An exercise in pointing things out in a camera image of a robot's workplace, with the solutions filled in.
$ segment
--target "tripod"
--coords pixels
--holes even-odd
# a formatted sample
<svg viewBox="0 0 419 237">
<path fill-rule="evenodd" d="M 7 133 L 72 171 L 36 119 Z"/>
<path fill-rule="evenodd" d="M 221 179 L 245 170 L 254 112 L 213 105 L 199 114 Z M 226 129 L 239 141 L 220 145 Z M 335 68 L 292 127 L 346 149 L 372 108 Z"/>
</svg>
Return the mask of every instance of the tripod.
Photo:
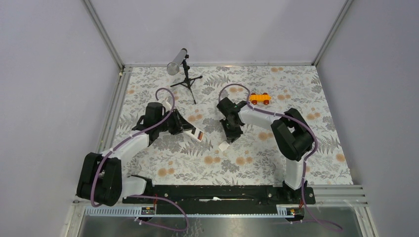
<svg viewBox="0 0 419 237">
<path fill-rule="evenodd" d="M 182 61 L 183 71 L 185 72 L 185 79 L 182 82 L 171 85 L 171 87 L 174 87 L 176 85 L 182 85 L 182 86 L 188 88 L 189 91 L 192 94 L 192 99 L 194 99 L 194 104 L 196 104 L 194 93 L 192 93 L 191 86 L 194 84 L 196 79 L 201 79 L 202 76 L 199 76 L 197 78 L 192 78 L 192 79 L 189 78 L 188 70 L 190 69 L 190 67 L 186 64 L 186 59 L 187 58 L 189 58 L 188 54 L 185 56 L 185 59 L 183 59 L 183 61 Z"/>
</svg>

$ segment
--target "gray wall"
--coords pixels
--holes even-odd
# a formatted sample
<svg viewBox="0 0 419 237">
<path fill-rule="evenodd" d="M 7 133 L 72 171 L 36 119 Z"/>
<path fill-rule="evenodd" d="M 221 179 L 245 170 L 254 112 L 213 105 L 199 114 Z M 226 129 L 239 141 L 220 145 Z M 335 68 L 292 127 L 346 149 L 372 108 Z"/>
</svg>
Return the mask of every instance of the gray wall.
<svg viewBox="0 0 419 237">
<path fill-rule="evenodd" d="M 354 178 L 381 237 L 416 221 L 419 1 L 355 1 L 318 67 Z"/>
<path fill-rule="evenodd" d="M 311 62 L 345 0 L 92 0 L 125 63 Z"/>
<path fill-rule="evenodd" d="M 80 0 L 0 4 L 0 236 L 56 237 L 118 69 Z"/>
</svg>

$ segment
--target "leaf pattern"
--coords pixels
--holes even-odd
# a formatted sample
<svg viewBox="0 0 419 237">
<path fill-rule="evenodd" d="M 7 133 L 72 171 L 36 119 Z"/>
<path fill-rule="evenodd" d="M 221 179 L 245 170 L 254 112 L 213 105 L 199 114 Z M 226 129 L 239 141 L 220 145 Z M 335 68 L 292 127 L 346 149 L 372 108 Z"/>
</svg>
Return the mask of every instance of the leaf pattern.
<svg viewBox="0 0 419 237">
<path fill-rule="evenodd" d="M 207 81 L 204 82 L 204 85 L 209 85 L 212 87 L 219 87 L 228 82 L 230 82 L 230 79 L 228 78 L 228 76 L 218 74 L 216 76 L 211 75 L 207 79 Z"/>
<path fill-rule="evenodd" d="M 154 184 L 178 185 L 275 185 L 286 173 L 286 159 L 279 152 L 273 134 L 246 124 L 243 135 L 225 150 L 218 145 L 225 140 L 218 111 L 218 94 L 229 83 L 242 83 L 254 93 L 268 93 L 269 105 L 258 104 L 283 113 L 299 110 L 319 141 L 319 150 L 307 161 L 307 180 L 313 184 L 352 184 L 335 124 L 326 102 L 315 67 L 191 67 L 191 77 L 203 75 L 192 86 L 197 101 L 183 86 L 170 87 L 175 106 L 182 116 L 204 134 L 202 142 L 185 134 L 161 133 L 148 148 L 127 164 L 124 175 L 141 175 Z M 147 103 L 155 102 L 154 93 L 161 86 L 169 88 L 182 81 L 184 74 L 169 76 L 165 67 L 133 68 L 122 107 L 114 144 L 124 139 L 144 115 Z M 229 87 L 221 97 L 239 102 L 246 91 Z M 161 92 L 159 98 L 168 98 Z"/>
</svg>

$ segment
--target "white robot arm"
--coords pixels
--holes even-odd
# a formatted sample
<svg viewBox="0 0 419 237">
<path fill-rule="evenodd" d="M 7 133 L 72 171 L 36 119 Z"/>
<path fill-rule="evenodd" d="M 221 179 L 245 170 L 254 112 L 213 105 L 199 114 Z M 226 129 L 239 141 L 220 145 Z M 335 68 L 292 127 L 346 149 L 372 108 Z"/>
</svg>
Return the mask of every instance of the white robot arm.
<svg viewBox="0 0 419 237">
<path fill-rule="evenodd" d="M 129 136 L 124 139 L 127 141 L 100 154 L 89 153 L 84 158 L 76 195 L 90 199 L 93 179 L 99 163 L 106 154 L 111 155 L 105 160 L 100 170 L 100 179 L 97 179 L 94 200 L 95 202 L 112 206 L 121 198 L 144 193 L 146 179 L 138 176 L 123 177 L 122 165 L 129 162 L 138 152 L 150 146 L 161 132 L 167 131 L 172 135 L 184 132 L 194 140 L 201 142 L 204 133 L 186 121 L 177 109 L 173 109 L 168 119 L 163 123 L 149 129 L 161 122 L 170 109 L 171 105 L 167 101 L 149 103 L 146 107 L 145 115 L 140 117 L 137 125 L 132 129 Z M 139 131 L 147 128 L 148 130 L 145 133 L 138 134 Z"/>
<path fill-rule="evenodd" d="M 271 130 L 281 153 L 287 158 L 286 174 L 284 183 L 293 190 L 301 187 L 303 172 L 302 156 L 311 150 L 313 139 L 301 125 L 278 116 L 254 111 L 245 106 L 246 102 L 234 104 L 228 98 L 222 99 L 217 108 L 224 114 L 226 119 L 221 120 L 227 142 L 232 143 L 243 133 L 240 129 L 244 124 L 253 124 L 258 127 Z M 296 109 L 285 112 L 307 125 L 301 114 Z"/>
</svg>

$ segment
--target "purple cable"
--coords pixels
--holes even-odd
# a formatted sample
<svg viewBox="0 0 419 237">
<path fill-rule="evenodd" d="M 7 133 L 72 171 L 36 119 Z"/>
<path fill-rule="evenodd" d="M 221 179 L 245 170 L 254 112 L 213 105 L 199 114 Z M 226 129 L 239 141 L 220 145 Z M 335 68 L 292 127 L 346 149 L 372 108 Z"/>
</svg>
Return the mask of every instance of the purple cable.
<svg viewBox="0 0 419 237">
<path fill-rule="evenodd" d="M 256 111 L 258 111 L 258 112 L 261 112 L 261 113 L 264 113 L 264 114 L 273 115 L 273 116 L 279 116 L 279 117 L 284 117 L 284 118 L 290 119 L 290 120 L 292 120 L 292 121 L 294 121 L 294 122 L 298 123 L 299 125 L 303 126 L 305 129 L 307 129 L 308 133 L 310 133 L 311 137 L 312 137 L 312 138 L 313 138 L 313 140 L 314 140 L 314 148 L 313 148 L 313 150 L 311 150 L 311 152 L 310 152 L 308 155 L 306 155 L 306 156 L 305 156 L 305 158 L 303 159 L 303 160 L 304 160 L 304 163 L 303 163 L 302 178 L 301 178 L 301 199 L 302 199 L 302 202 L 303 202 L 303 204 L 304 204 L 305 209 L 307 210 L 308 214 L 310 214 L 310 216 L 313 218 L 313 220 L 306 220 L 306 221 L 303 221 L 303 222 L 317 222 L 317 223 L 319 223 L 321 226 L 323 226 L 324 228 L 326 228 L 326 229 L 328 229 L 328 230 L 330 230 L 330 231 L 343 232 L 343 227 L 342 227 L 341 225 L 339 225 L 338 223 L 335 223 L 335 222 L 332 222 L 332 221 L 327 221 L 327 220 L 320 220 L 320 219 L 317 219 L 317 218 L 316 218 L 316 217 L 315 217 L 315 216 L 311 213 L 310 209 L 308 209 L 308 207 L 307 207 L 307 203 L 305 202 L 305 198 L 304 198 L 304 181 L 305 181 L 305 171 L 306 171 L 306 166 L 307 166 L 306 161 L 308 160 L 308 158 L 309 158 L 312 154 L 314 154 L 314 153 L 317 151 L 317 148 L 318 148 L 318 143 L 319 143 L 319 142 L 317 141 L 317 138 L 316 138 L 316 136 L 314 135 L 313 131 L 311 130 L 311 128 L 310 128 L 309 126 L 307 126 L 305 123 L 303 123 L 303 122 L 301 122 L 301 121 L 299 121 L 299 120 L 297 120 L 297 119 L 295 119 L 295 118 L 293 118 L 293 117 L 290 117 L 290 116 L 288 116 L 288 115 L 279 114 L 279 113 L 274 113 L 274 112 L 271 112 L 271 111 L 266 111 L 266 110 L 262 110 L 262 109 L 255 108 L 255 107 L 251 106 L 251 105 L 250 105 L 250 103 L 249 103 L 249 98 L 250 98 L 250 93 L 251 93 L 251 92 L 250 92 L 250 90 L 249 90 L 247 87 L 245 87 L 245 86 L 244 86 L 244 85 L 242 85 L 242 84 L 232 83 L 232 84 L 228 84 L 228 85 L 226 85 L 225 87 L 223 87 L 223 88 L 221 89 L 221 91 L 220 91 L 219 95 L 218 95 L 218 102 L 220 102 L 220 101 L 221 101 L 221 93 L 222 93 L 222 92 L 223 92 L 223 91 L 224 91 L 227 87 L 232 86 L 232 85 L 238 85 L 238 86 L 241 86 L 241 87 L 243 87 L 244 89 L 246 89 L 246 90 L 248 91 L 248 95 L 247 95 L 247 98 L 246 98 L 246 103 L 247 103 L 247 105 L 248 105 L 251 109 L 256 110 Z M 337 226 L 339 229 L 330 228 L 330 227 L 326 226 L 326 225 L 325 225 L 325 223 L 328 223 L 328 224 L 331 224 L 331 225 Z"/>
<path fill-rule="evenodd" d="M 150 129 L 153 129 L 153 128 L 155 128 L 155 127 L 157 127 L 157 126 L 159 126 L 160 124 L 162 124 L 164 121 L 166 121 L 166 119 L 168 119 L 169 118 L 169 116 L 171 115 L 171 113 L 173 112 L 173 109 L 174 109 L 174 95 L 173 95 L 173 93 L 169 90 L 169 89 L 166 89 L 166 88 L 159 88 L 159 89 L 157 89 L 156 90 L 156 94 L 155 94 L 155 96 L 156 96 L 156 100 L 159 100 L 159 98 L 158 98 L 158 96 L 157 96 L 157 93 L 159 93 L 159 91 L 161 91 L 161 90 L 165 90 L 165 91 L 168 91 L 169 93 L 170 93 L 170 95 L 171 95 L 171 97 L 172 97 L 172 101 L 173 101 L 173 104 L 172 104 L 172 106 L 171 106 L 171 109 L 170 109 L 170 111 L 169 111 L 169 113 L 163 118 L 163 120 L 161 120 L 160 122 L 158 122 L 157 124 L 155 124 L 155 125 L 153 125 L 153 126 L 151 126 L 151 127 L 148 127 L 148 128 L 146 128 L 146 129 L 144 129 L 144 130 L 142 130 L 142 131 L 139 131 L 139 132 L 137 132 L 137 133 L 135 133 L 135 134 L 133 134 L 133 136 L 132 137 L 127 137 L 126 139 L 124 139 L 123 141 L 121 141 L 120 143 L 118 143 L 110 152 L 108 152 L 104 157 L 103 157 L 103 159 L 102 159 L 102 161 L 100 162 L 100 164 L 99 164 L 99 167 L 97 168 L 97 171 L 96 171 L 96 174 L 95 174 L 95 176 L 94 176 L 94 179 L 93 179 L 93 184 L 92 184 L 92 190 L 91 190 L 91 193 L 90 193 L 90 203 L 91 203 L 91 205 L 93 206 L 93 207 L 99 207 L 99 206 L 101 206 L 101 204 L 96 204 L 96 203 L 94 203 L 94 190 L 96 189 L 96 184 L 97 184 L 97 179 L 99 178 L 99 173 L 100 173 L 100 170 L 102 169 L 102 167 L 103 167 L 103 164 L 105 163 L 105 161 L 106 161 L 106 159 L 107 158 L 109 158 L 109 156 L 110 155 L 112 155 L 112 153 L 114 152 L 114 151 L 116 151 L 118 148 L 120 148 L 123 144 L 125 144 L 127 141 L 129 141 L 129 140 L 131 140 L 132 138 L 134 138 L 134 137 L 136 137 L 136 136 L 138 136 L 138 135 L 140 135 L 140 134 L 142 134 L 142 133 L 144 133 L 144 132 L 146 132 L 146 131 L 148 131 L 148 130 L 150 130 Z M 178 206 L 176 203 L 174 203 L 174 202 L 172 202 L 171 200 L 169 200 L 169 199 L 166 199 L 166 198 L 163 198 L 163 197 L 148 197 L 148 196 L 133 196 L 133 197 L 137 197 L 137 198 L 151 198 L 151 199 L 159 199 L 159 200 L 163 200 L 163 201 L 167 201 L 167 202 L 169 202 L 169 203 L 171 203 L 171 204 L 173 204 L 177 209 L 179 209 L 181 212 L 182 212 L 182 214 L 185 216 L 185 219 L 186 219 L 186 227 L 184 228 L 184 229 L 173 229 L 173 228 L 170 228 L 170 227 L 166 227 L 166 226 L 162 226 L 162 225 L 158 225 L 158 224 L 152 224 L 152 223 L 147 223 L 147 224 L 149 224 L 149 225 L 152 225 L 152 226 L 157 226 L 157 227 L 161 227 L 161 228 L 164 228 L 164 229 L 168 229 L 168 230 L 173 230 L 173 231 L 185 231 L 185 230 L 187 230 L 188 229 L 188 227 L 189 227 L 189 220 L 188 220 L 188 217 L 186 216 L 186 214 L 185 214 L 185 212 L 182 210 L 182 208 L 180 208 L 180 206 Z"/>
<path fill-rule="evenodd" d="M 183 231 L 185 231 L 185 230 L 187 230 L 189 228 L 189 218 L 186 216 L 185 211 L 178 204 L 174 203 L 173 201 L 171 201 L 171 200 L 169 200 L 167 198 L 164 198 L 164 197 L 153 197 L 153 196 L 144 196 L 144 195 L 132 195 L 130 197 L 133 197 L 133 198 L 136 198 L 137 197 L 137 198 L 157 199 L 157 200 L 163 200 L 163 201 L 166 201 L 166 202 L 172 204 L 177 209 L 179 209 L 180 212 L 182 212 L 183 216 L 185 217 L 186 227 L 183 228 L 183 229 L 175 229 L 175 228 L 172 228 L 172 227 L 167 227 L 167 226 L 164 226 L 164 225 L 149 223 L 149 222 L 145 222 L 145 221 L 140 221 L 140 223 L 143 223 L 143 224 L 146 224 L 146 225 L 149 225 L 149 226 L 160 227 L 160 228 L 163 228 L 163 229 L 166 229 L 166 230 L 170 230 L 170 231 L 178 231 L 178 232 L 183 232 Z"/>
</svg>

